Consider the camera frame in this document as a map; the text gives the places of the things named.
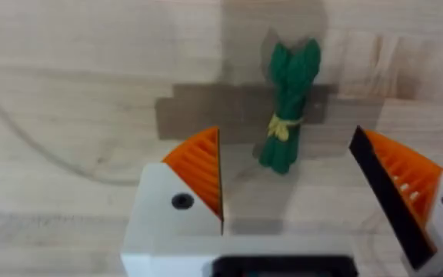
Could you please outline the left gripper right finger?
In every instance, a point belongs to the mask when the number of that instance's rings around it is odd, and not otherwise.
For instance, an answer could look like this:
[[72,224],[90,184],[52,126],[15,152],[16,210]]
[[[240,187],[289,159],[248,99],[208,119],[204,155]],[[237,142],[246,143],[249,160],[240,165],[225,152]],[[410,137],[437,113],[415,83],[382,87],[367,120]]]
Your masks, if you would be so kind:
[[408,270],[443,270],[443,167],[357,127],[349,150],[403,250]]

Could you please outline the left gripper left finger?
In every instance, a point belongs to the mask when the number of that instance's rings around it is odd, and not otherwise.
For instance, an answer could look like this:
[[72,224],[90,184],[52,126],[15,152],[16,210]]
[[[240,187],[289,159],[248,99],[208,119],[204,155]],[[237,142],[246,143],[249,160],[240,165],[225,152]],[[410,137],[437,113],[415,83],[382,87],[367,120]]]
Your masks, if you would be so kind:
[[207,128],[142,170],[122,252],[149,253],[177,236],[223,233],[219,128]]

